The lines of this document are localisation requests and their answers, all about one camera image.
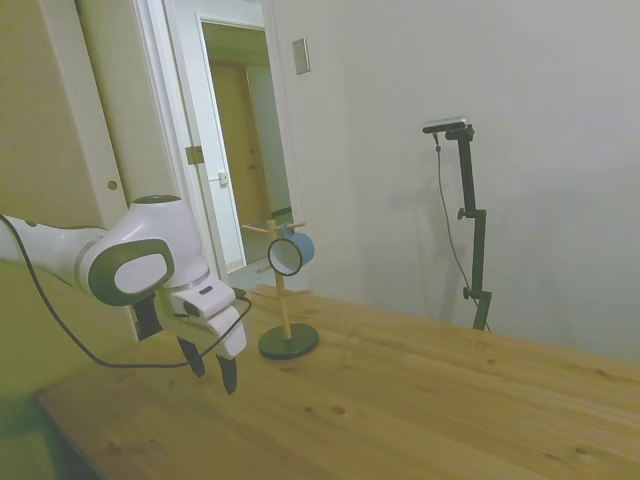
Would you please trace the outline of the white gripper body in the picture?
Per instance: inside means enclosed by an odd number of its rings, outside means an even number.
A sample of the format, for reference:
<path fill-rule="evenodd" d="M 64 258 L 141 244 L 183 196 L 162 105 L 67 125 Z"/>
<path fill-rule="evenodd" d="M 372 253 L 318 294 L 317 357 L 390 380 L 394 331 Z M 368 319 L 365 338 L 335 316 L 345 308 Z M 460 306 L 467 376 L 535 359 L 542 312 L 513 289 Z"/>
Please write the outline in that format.
<path fill-rule="evenodd" d="M 159 303 L 159 321 L 165 330 L 195 344 L 201 352 L 213 347 L 217 355 L 233 359 L 247 346 L 243 320 L 233 304 L 213 314 L 204 312 L 196 316 Z"/>

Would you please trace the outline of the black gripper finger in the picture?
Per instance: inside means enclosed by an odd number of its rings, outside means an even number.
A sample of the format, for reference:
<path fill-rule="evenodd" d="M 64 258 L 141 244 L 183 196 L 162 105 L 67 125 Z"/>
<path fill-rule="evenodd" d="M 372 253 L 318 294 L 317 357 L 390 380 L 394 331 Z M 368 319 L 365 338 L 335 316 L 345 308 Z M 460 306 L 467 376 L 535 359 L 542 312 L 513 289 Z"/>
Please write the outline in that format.
<path fill-rule="evenodd" d="M 226 358 L 221 355 L 217 355 L 216 359 L 218 361 L 218 364 L 221 370 L 222 382 L 223 382 L 225 391 L 229 395 L 231 395 L 236 391 L 237 383 L 238 383 L 238 370 L 237 370 L 236 359 Z"/>
<path fill-rule="evenodd" d="M 206 369 L 197 346 L 183 338 L 177 338 L 181 351 L 185 357 L 185 361 L 188 363 L 191 371 L 197 378 L 201 378 L 205 375 Z"/>

